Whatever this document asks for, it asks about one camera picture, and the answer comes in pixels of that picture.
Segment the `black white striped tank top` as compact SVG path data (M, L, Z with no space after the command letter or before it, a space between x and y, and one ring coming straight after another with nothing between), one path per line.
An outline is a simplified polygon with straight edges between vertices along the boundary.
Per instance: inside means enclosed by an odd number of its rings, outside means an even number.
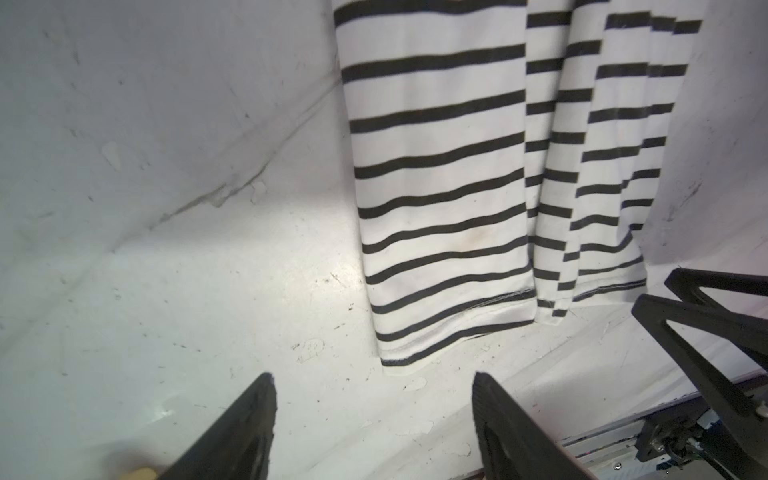
M704 1L336 1L381 365L635 300Z

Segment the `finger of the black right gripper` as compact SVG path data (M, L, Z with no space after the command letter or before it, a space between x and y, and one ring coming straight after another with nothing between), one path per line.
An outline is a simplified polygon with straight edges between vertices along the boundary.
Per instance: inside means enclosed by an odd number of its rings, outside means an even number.
M671 322L694 327L730 341L755 363L767 366L767 322L722 308L693 305L643 294L632 315L667 352L719 416L751 459L767 465L767 418L761 406L674 331Z
M676 268L664 285L683 302L715 309L724 309L724 306L707 295L703 288L767 296L767 277L759 275Z

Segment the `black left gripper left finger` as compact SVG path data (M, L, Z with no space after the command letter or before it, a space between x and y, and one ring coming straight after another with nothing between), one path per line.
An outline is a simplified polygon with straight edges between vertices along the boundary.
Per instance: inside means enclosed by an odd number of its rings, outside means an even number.
M261 374L160 477L166 480L262 480L268 477L277 392Z

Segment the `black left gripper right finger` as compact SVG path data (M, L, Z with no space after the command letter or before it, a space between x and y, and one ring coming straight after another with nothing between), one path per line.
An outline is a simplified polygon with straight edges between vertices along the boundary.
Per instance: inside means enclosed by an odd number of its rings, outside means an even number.
M488 373L475 374L473 420L487 479L588 480L594 475L553 441Z

